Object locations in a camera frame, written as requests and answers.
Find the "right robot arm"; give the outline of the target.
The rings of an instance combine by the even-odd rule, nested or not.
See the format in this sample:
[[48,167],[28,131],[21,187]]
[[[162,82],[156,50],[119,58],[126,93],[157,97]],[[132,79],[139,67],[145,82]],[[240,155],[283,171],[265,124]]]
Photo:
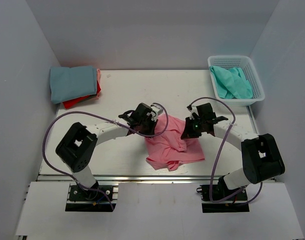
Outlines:
[[221,176],[217,184],[211,182],[207,201],[230,201],[248,185],[262,183],[285,173],[285,164],[271,134],[259,135],[236,125],[225,116],[217,116],[210,103],[189,105],[187,109],[190,115],[185,119],[181,139],[197,139],[203,133],[221,139],[215,165],[218,164],[225,143],[241,151],[242,167]]

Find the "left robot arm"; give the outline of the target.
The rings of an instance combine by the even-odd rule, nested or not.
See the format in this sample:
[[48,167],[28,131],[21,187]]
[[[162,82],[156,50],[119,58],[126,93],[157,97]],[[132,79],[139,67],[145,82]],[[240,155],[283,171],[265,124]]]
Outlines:
[[95,148],[134,132],[149,137],[155,135],[158,116],[162,113],[163,109],[156,104],[140,103],[135,110],[128,110],[111,122],[106,120],[94,125],[75,122],[59,142],[55,152],[69,168],[77,183],[87,191],[97,189],[98,182],[89,167]]

